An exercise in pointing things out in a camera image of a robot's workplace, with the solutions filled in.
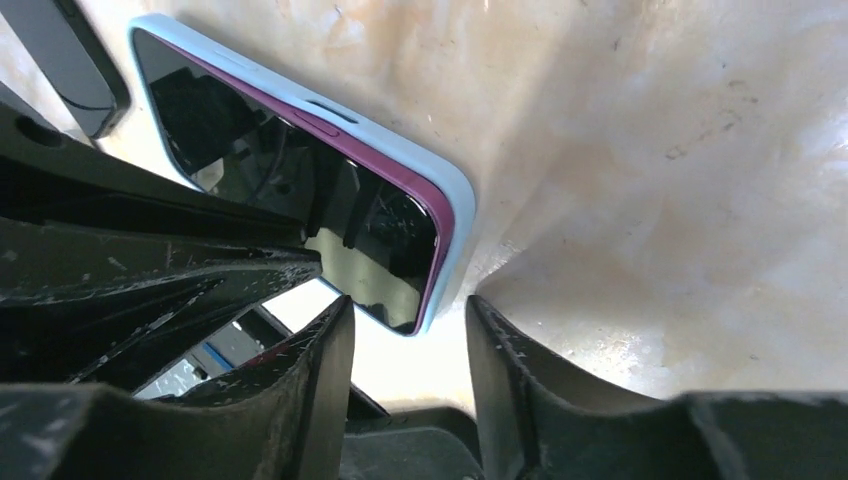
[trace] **smartphone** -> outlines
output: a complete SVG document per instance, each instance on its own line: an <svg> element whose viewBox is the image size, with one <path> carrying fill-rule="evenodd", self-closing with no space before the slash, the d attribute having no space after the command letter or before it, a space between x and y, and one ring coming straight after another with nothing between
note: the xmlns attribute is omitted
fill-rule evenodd
<svg viewBox="0 0 848 480"><path fill-rule="evenodd" d="M326 282L392 330L419 330L454 230L438 188L148 32L135 32L133 49L182 175L210 194L300 219Z"/></svg>
<svg viewBox="0 0 848 480"><path fill-rule="evenodd" d="M103 44L73 0L0 0L9 22L44 76L90 138L107 135L130 94Z"/></svg>
<svg viewBox="0 0 848 480"><path fill-rule="evenodd" d="M395 332L429 327L475 214L456 167L168 17L129 37L174 168L299 216L332 287Z"/></svg>

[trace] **marble surface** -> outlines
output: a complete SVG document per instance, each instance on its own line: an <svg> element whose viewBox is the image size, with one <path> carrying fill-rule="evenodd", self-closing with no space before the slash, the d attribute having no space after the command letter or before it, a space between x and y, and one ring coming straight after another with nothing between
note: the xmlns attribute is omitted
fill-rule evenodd
<svg viewBox="0 0 848 480"><path fill-rule="evenodd" d="M475 290L641 393L848 389L848 3L80 3L126 75L127 20L166 13L466 172L479 216L431 333L357 337L390 407L472 408ZM66 121L0 27L0 80ZM144 166L155 135L136 103L100 144Z"/></svg>

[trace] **beige marble table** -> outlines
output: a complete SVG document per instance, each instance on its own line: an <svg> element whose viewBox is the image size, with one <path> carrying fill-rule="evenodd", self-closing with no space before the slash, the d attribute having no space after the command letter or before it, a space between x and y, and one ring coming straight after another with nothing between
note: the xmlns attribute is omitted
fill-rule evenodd
<svg viewBox="0 0 848 480"><path fill-rule="evenodd" d="M475 290L642 393L848 389L844 0L81 3L126 74L127 20L163 12L466 172L479 216L431 334L357 338L390 407L472 408ZM0 80L73 133L0 27ZM140 103L101 146L163 155Z"/></svg>

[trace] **purple phone frame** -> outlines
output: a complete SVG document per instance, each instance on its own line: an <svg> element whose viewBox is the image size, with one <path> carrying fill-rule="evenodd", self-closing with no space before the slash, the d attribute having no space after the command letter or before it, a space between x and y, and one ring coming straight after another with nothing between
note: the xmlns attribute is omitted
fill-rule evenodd
<svg viewBox="0 0 848 480"><path fill-rule="evenodd" d="M322 118L318 118L274 98L258 88L249 85L243 80L204 62L176 45L173 45L166 40L151 34L150 32L147 33L162 42L163 45L167 45L177 53L202 67L218 80L256 100L286 121L290 122L292 125L311 133L316 138L343 153L351 160L368 168L385 180L388 180L390 183L403 190L407 195L411 196L424 206L433 218L433 223L436 226L436 252L433 256L433 262L430 264L430 274L427 277L427 284L424 288L424 293L418 304L418 314L415 318L415 329L410 335L418 333L418 330L421 328L424 311L426 310L427 303L430 300L433 284L436 282L436 276L445 261L448 247L450 246L450 239L453 237L455 222L453 209L451 208L450 202L447 197L445 197L444 193L442 193L442 191L439 190L439 188L432 182L417 172L410 170L371 146L366 145L361 140L339 128L337 125L333 125Z"/></svg>

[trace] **black cable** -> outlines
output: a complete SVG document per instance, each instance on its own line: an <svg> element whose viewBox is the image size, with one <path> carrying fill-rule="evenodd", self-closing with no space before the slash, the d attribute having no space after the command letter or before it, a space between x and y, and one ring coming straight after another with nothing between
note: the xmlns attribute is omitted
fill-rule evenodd
<svg viewBox="0 0 848 480"><path fill-rule="evenodd" d="M268 167L268 170L265 172L265 176L262 177L262 180L259 181L259 185L253 190L253 193L247 197L247 200L244 201L246 205L253 206L254 203L259 199L259 194L262 193L262 190L268 186L268 182L271 181L271 175L280 168L280 164L283 163L283 157L285 157L286 150L286 137L288 137L289 127L287 125L283 125L283 133L280 135L280 147L277 150L277 156L274 158L274 161L271 162L271 165Z"/></svg>
<svg viewBox="0 0 848 480"><path fill-rule="evenodd" d="M79 108L80 110L85 110L87 112L105 112L105 111L108 111L108 110L114 110L115 109L114 107L87 107L85 105L81 105L81 104L71 100L70 98L62 95L62 92L60 92L58 90L56 90L56 93L59 95L59 98L61 98L63 102L67 103L68 105L70 105L72 107L76 107L76 108Z"/></svg>

